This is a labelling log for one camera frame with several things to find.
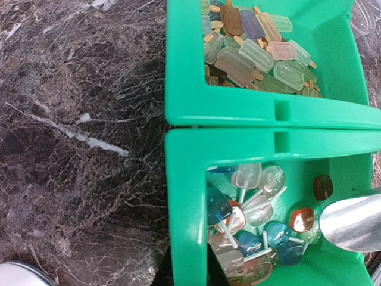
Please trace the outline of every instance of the brown popsicle bead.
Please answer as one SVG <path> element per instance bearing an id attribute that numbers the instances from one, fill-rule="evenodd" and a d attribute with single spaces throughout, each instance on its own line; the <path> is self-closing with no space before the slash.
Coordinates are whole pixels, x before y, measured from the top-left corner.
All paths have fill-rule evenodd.
<path id="1" fill-rule="evenodd" d="M 226 1 L 226 6 L 221 7 L 220 14 L 224 24 L 223 29 L 227 36 L 234 37 L 243 34 L 241 15 L 239 9 L 233 8 L 232 0 Z"/>
<path id="2" fill-rule="evenodd" d="M 315 178 L 314 194 L 318 201 L 325 201 L 333 194 L 333 182 L 329 175 L 320 175 Z"/>

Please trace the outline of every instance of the silver spoon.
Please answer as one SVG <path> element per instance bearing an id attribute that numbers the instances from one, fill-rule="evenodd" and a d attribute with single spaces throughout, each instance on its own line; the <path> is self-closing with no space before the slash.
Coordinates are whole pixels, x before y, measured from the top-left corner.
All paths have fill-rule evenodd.
<path id="1" fill-rule="evenodd" d="M 327 206 L 320 230 L 333 245 L 352 252 L 381 250 L 381 194 L 350 198 Z"/>

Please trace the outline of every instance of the marble countertop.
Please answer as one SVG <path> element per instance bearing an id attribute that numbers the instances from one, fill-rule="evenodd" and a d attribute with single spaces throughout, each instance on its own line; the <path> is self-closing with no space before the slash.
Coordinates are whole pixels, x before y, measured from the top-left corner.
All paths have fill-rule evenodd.
<path id="1" fill-rule="evenodd" d="M 165 6 L 2 0 L 0 261 L 61 286 L 152 281 L 169 245 Z M 380 31 L 358 40 L 379 108 Z"/>

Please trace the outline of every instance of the plastic container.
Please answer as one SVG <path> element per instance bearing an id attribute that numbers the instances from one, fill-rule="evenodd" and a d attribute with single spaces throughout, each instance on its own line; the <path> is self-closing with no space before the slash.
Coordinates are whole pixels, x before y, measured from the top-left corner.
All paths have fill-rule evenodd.
<path id="1" fill-rule="evenodd" d="M 209 166 L 274 163 L 287 176 L 288 190 L 279 201 L 293 207 L 323 209 L 338 200 L 369 194 L 370 152 L 381 149 L 381 132 L 285 128 L 177 129 L 165 139 L 171 252 L 176 286 L 205 286 L 207 211 L 205 171 Z M 324 202 L 314 198 L 313 181 L 332 178 L 335 191 Z M 262 285 L 371 286 L 361 253 L 332 246 L 322 237 L 310 245 L 302 263 L 280 266 Z"/>
<path id="2" fill-rule="evenodd" d="M 368 35 L 371 30 L 376 28 L 376 19 L 368 0 L 355 0 L 351 26 L 355 38 Z"/>
<path id="3" fill-rule="evenodd" d="M 353 1 L 234 0 L 288 16 L 293 32 L 317 63 L 325 97 L 310 98 L 205 82 L 199 1 L 168 0 L 165 115 L 175 126 L 297 126 L 380 129 L 381 111 L 370 108 L 364 72 L 351 30 Z"/>

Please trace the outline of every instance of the popsicle-shaped bead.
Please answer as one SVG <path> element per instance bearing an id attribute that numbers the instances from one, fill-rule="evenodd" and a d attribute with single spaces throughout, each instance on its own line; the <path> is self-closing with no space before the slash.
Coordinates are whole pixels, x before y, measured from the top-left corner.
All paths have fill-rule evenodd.
<path id="1" fill-rule="evenodd" d="M 298 91 L 296 94 L 303 95 L 305 97 L 322 97 L 319 91 L 316 91 L 313 88 L 303 88 L 301 91 Z"/>
<path id="2" fill-rule="evenodd" d="M 204 55 L 209 53 L 212 50 L 212 46 L 209 43 L 204 42 Z"/>
<path id="3" fill-rule="evenodd" d="M 238 273 L 236 277 L 228 278 L 228 280 L 232 286 L 258 285 L 269 279 L 272 271 L 273 265 L 266 254 L 246 262 L 243 266 L 243 271 Z"/>
<path id="4" fill-rule="evenodd" d="M 279 166 L 269 166 L 262 171 L 259 188 L 267 198 L 274 197 L 286 185 L 286 175 Z"/>
<path id="5" fill-rule="evenodd" d="M 255 80 L 254 83 L 261 91 L 275 92 L 277 94 L 287 94 L 288 85 L 277 80 L 275 77 L 270 76 L 267 73 L 261 73 L 263 80 Z"/>
<path id="6" fill-rule="evenodd" d="M 233 37 L 243 34 L 241 15 L 237 8 L 233 8 L 232 0 L 226 0 L 226 6 L 221 7 L 221 19 L 227 36 Z"/>
<path id="7" fill-rule="evenodd" d="M 296 49 L 296 53 L 298 54 L 298 58 L 296 60 L 303 66 L 308 67 L 311 61 L 311 55 L 295 41 L 289 40 L 288 42 L 291 43 Z"/>
<path id="8" fill-rule="evenodd" d="M 270 52 L 276 61 L 295 60 L 298 57 L 296 49 L 287 42 L 270 42 L 266 51 Z"/>
<path id="9" fill-rule="evenodd" d="M 238 53 L 249 61 L 252 61 L 260 70 L 265 73 L 269 72 L 274 66 L 274 58 L 263 50 L 258 44 L 251 39 L 243 41 L 240 37 L 235 36 L 234 40 L 241 46 Z"/>
<path id="10" fill-rule="evenodd" d="M 212 36 L 213 36 L 212 40 L 208 42 L 208 44 L 211 45 L 212 49 L 209 53 L 205 54 L 205 58 L 204 58 L 204 61 L 207 64 L 214 64 L 214 62 L 217 59 L 218 52 L 221 50 L 222 44 L 224 42 L 223 35 L 213 32 Z"/>
<path id="11" fill-rule="evenodd" d="M 220 83 L 223 83 L 226 80 L 226 77 L 227 77 L 227 73 L 226 72 L 224 72 L 223 70 L 220 70 L 219 68 L 214 67 L 214 66 L 209 66 L 209 68 L 210 68 L 209 69 L 210 76 L 217 76 L 218 80 L 220 81 Z M 230 170 L 233 170 L 236 167 L 237 166 L 220 166 L 220 170 L 222 170 L 223 168 L 230 168 Z"/>
<path id="12" fill-rule="evenodd" d="M 210 22 L 209 16 L 202 16 L 202 35 L 206 36 L 212 32 L 212 23 Z"/>
<path id="13" fill-rule="evenodd" d="M 237 248 L 232 234 L 227 229 L 226 224 L 223 222 L 233 212 L 233 208 L 229 204 L 226 197 L 216 188 L 207 189 L 207 213 L 208 213 L 208 226 L 220 225 L 229 241 L 232 243 L 233 248 Z"/>
<path id="14" fill-rule="evenodd" d="M 245 199 L 245 193 L 248 189 L 256 189 L 262 172 L 262 164 L 243 164 L 239 165 L 238 171 L 232 176 L 232 184 L 241 188 L 239 203 L 242 204 Z"/>
<path id="15" fill-rule="evenodd" d="M 273 19 L 275 26 L 281 33 L 291 33 L 293 30 L 293 25 L 290 19 L 284 16 L 270 15 Z"/>
<path id="16" fill-rule="evenodd" d="M 325 201 L 333 194 L 333 182 L 329 175 L 320 175 L 314 180 L 316 200 Z"/>
<path id="17" fill-rule="evenodd" d="M 225 238 L 224 235 L 221 235 L 221 234 L 211 235 L 208 239 L 208 243 L 210 244 L 210 246 L 213 249 L 213 252 L 216 255 L 219 255 L 228 250 L 229 251 L 234 250 L 232 243 L 227 238 Z"/>
<path id="18" fill-rule="evenodd" d="M 246 34 L 242 34 L 242 36 L 241 36 L 242 40 L 246 40 L 247 38 L 248 37 Z M 229 37 L 229 36 L 225 36 L 224 44 L 226 47 L 228 47 L 229 49 L 232 49 L 233 51 L 236 51 L 236 52 L 238 52 L 239 48 L 241 47 L 240 45 L 238 45 L 236 43 L 236 41 L 234 41 L 234 39 L 232 37 Z"/>
<path id="19" fill-rule="evenodd" d="M 266 256 L 270 260 L 273 267 L 278 267 L 280 265 L 279 250 L 277 248 L 272 248 L 271 252 L 266 254 Z"/>
<path id="20" fill-rule="evenodd" d="M 231 201 L 230 205 L 233 208 L 233 212 L 226 220 L 224 220 L 224 223 L 227 225 L 231 234 L 236 234 L 245 227 L 246 217 L 239 203 Z M 224 229 L 220 225 L 215 225 L 214 229 L 220 234 L 225 234 Z"/>
<path id="21" fill-rule="evenodd" d="M 274 214 L 273 206 L 268 198 L 260 194 L 245 206 L 243 212 L 246 222 L 253 227 L 258 227 L 268 222 Z"/>
<path id="22" fill-rule="evenodd" d="M 243 232 L 238 238 L 239 247 L 237 248 L 244 257 L 264 250 L 263 241 L 250 232 Z"/>
<path id="23" fill-rule="evenodd" d="M 303 245 L 288 241 L 287 244 L 279 250 L 280 264 L 284 266 L 294 266 L 302 261 Z"/>
<path id="24" fill-rule="evenodd" d="M 229 57 L 232 58 L 235 62 L 237 62 L 242 68 L 244 68 L 247 72 L 252 73 L 255 69 L 255 64 L 252 61 L 249 61 L 247 58 L 238 54 L 238 52 L 231 50 L 230 48 L 223 48 L 218 53 L 219 57 Z"/>
<path id="25" fill-rule="evenodd" d="M 291 215 L 290 226 L 293 231 L 303 233 L 313 228 L 315 212 L 309 207 L 295 210 Z"/>
<path id="26" fill-rule="evenodd" d="M 304 85 L 304 74 L 281 61 L 274 66 L 274 77 L 297 91 Z"/>
<path id="27" fill-rule="evenodd" d="M 267 241 L 270 247 L 282 248 L 291 237 L 291 228 L 281 222 L 273 222 L 266 228 Z"/>
<path id="28" fill-rule="evenodd" d="M 209 66 L 210 73 L 212 73 L 212 67 L 213 66 Z M 207 169 L 207 171 L 211 174 L 225 174 L 225 175 L 232 174 L 237 170 L 238 170 L 238 166 L 211 166 Z"/>
<path id="29" fill-rule="evenodd" d="M 201 15 L 208 15 L 210 10 L 210 0 L 201 0 Z"/>
<path id="30" fill-rule="evenodd" d="M 288 64 L 303 73 L 306 82 L 312 80 L 313 83 L 317 83 L 317 77 L 309 67 L 303 66 L 299 61 L 291 61 Z"/>
<path id="31" fill-rule="evenodd" d="M 219 254 L 217 255 L 217 259 L 226 275 L 241 272 L 243 270 L 243 264 L 245 264 L 243 255 L 238 250 Z"/>
<path id="32" fill-rule="evenodd" d="M 265 38 L 266 35 L 263 28 L 252 11 L 242 10 L 240 14 L 243 31 L 247 35 L 248 39 L 257 40 Z"/>
<path id="33" fill-rule="evenodd" d="M 254 11 L 257 13 L 255 16 L 257 17 L 264 33 L 266 34 L 266 41 L 268 43 L 272 41 L 280 42 L 282 40 L 282 36 L 269 13 L 261 13 L 258 7 L 255 7 Z"/>
<path id="34" fill-rule="evenodd" d="M 321 238 L 319 221 L 315 220 L 312 229 L 301 234 L 301 238 L 308 244 L 316 244 Z"/>
<path id="35" fill-rule="evenodd" d="M 227 77 L 241 88 L 254 81 L 253 66 L 255 65 L 228 48 L 220 51 L 215 66 L 226 72 Z"/>
<path id="36" fill-rule="evenodd" d="M 220 84 L 217 76 L 206 76 L 205 80 L 206 80 L 207 84 L 209 84 L 209 85 L 219 85 Z"/>
<path id="37" fill-rule="evenodd" d="M 222 28 L 223 23 L 221 21 L 210 21 L 209 16 L 202 16 L 202 35 L 209 35 L 213 31 L 212 29 Z"/>
<path id="38" fill-rule="evenodd" d="M 218 0 L 213 0 L 210 2 L 210 5 L 213 5 L 215 7 L 222 7 L 224 4 L 222 4 L 220 1 Z M 210 20 L 211 21 L 217 21 L 217 20 L 221 20 L 221 14 L 220 14 L 220 11 L 219 12 L 213 12 L 213 11 L 210 11 L 209 12 L 209 17 L 210 17 Z"/>
<path id="39" fill-rule="evenodd" d="M 237 62 L 229 57 L 219 57 L 216 61 L 216 67 L 227 72 L 227 78 L 238 85 L 240 88 L 246 87 L 254 81 L 254 75 L 242 68 Z"/>

